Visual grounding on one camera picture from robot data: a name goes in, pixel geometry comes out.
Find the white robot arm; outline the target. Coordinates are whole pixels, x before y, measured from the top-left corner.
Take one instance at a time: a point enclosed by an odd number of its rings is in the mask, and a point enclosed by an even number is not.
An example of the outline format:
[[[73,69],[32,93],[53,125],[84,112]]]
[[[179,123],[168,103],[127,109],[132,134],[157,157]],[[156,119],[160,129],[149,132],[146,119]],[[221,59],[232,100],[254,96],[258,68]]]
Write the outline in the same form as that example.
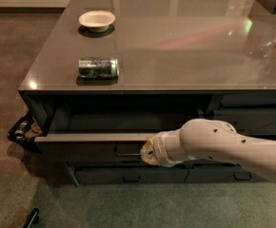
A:
[[[193,119],[160,132],[146,141],[140,155],[143,162],[162,167],[193,160],[232,163],[276,183],[276,141],[241,135],[224,121]]]

